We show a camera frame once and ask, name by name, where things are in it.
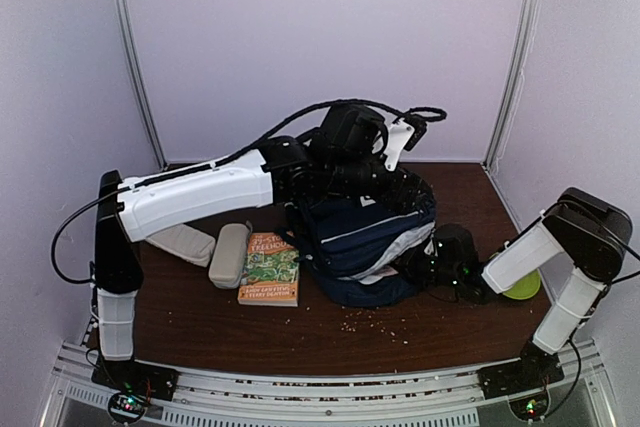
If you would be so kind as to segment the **navy blue backpack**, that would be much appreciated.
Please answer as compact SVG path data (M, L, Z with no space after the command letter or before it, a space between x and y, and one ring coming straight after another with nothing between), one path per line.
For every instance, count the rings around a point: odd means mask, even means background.
M322 292L344 307L391 306L422 289L399 273L400 257L433 234L436 200L431 186L406 169L401 185L383 199L365 203L361 197L297 200L285 204L287 225L277 230L299 252ZM391 266L398 275L365 285L360 280Z

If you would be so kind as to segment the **orange treehouse book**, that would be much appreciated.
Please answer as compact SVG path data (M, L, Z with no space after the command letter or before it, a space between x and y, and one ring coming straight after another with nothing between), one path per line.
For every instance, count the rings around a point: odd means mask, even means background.
M299 252L275 233L249 238L237 301L246 306L297 307Z

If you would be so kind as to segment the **beige ribbed pencil case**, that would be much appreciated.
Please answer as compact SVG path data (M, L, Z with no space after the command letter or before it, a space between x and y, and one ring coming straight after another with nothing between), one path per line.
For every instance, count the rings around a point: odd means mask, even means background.
M213 236L186 224L179 224L146 238L150 245L199 267L207 267L213 257Z

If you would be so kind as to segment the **pink story book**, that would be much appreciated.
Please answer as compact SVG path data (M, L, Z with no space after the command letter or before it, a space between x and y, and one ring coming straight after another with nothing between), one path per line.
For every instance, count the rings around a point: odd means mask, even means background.
M384 278L398 275L398 271L391 266L385 266L376 272L362 278L360 282L365 285L374 284Z

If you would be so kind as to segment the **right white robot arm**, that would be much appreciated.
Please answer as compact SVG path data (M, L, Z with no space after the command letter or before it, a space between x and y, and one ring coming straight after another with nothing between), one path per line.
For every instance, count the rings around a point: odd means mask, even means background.
M624 280L625 257L635 253L632 235L624 210L570 187L487 260L480 259L467 229L446 224L407 254L399 270L420 288L450 287L457 298L476 305L505 296L533 273L556 280L549 309L518 357L478 371L484 397L496 398L562 380L559 352Z

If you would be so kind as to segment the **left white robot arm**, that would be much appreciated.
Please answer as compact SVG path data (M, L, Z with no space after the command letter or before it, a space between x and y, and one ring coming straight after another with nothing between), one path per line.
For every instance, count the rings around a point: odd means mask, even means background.
M415 128L394 108L361 99L306 107L224 158L146 177L101 178L93 303L98 372L117 390L153 376L134 359L135 300L144 274L136 243L191 221L245 208L327 197L368 196L393 205L397 164Z

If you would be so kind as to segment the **green plate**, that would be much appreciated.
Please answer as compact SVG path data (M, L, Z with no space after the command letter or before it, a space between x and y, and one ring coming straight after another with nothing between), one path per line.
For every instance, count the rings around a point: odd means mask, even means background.
M489 260L488 280L496 294L512 300L528 300L540 290L541 277L530 254L508 249L494 253Z

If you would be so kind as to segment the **beige glasses case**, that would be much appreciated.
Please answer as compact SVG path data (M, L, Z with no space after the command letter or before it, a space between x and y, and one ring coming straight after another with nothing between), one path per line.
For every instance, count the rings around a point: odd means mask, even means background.
M221 228L208 271L209 280L215 287L234 289L239 286L251 234L250 223L230 223Z

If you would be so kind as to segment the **front aluminium rail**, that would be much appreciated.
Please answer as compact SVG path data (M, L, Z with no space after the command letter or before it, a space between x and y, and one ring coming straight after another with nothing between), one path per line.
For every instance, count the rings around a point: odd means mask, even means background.
M489 397L481 365L365 376L267 376L178 368L169 400L137 426L617 426L611 384L591 341L560 354L562 379Z

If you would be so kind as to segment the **right aluminium frame post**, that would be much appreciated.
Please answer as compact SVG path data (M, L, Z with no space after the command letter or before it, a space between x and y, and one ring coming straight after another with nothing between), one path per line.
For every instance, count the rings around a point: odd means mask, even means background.
M511 122L515 115L521 87L524 83L524 68L527 56L534 39L539 2L540 0L521 0L521 9L507 77L483 162L484 168L489 172L497 167L511 130Z

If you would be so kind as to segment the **aluminium frame post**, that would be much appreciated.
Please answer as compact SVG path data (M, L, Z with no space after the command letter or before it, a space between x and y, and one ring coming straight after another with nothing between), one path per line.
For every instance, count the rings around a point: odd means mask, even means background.
M484 168L489 172L497 167L511 130L511 122L515 115L521 87L524 83L524 68L527 56L534 39L539 2L540 0L521 0L521 9L507 77L483 162Z
M128 0L114 0L114 5L135 104L140 114L143 130L149 141L155 162L158 168L163 171L167 169L168 162L161 146L159 133L149 103L148 93L136 48Z

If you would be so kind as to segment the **left aluminium frame post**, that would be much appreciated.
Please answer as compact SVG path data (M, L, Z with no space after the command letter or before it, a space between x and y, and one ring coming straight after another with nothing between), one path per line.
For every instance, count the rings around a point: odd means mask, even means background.
M149 141L155 162L158 168L163 171L167 169L168 162L161 146L159 133L149 103L148 93L136 48L128 0L114 0L114 5L135 104L140 114L143 130Z

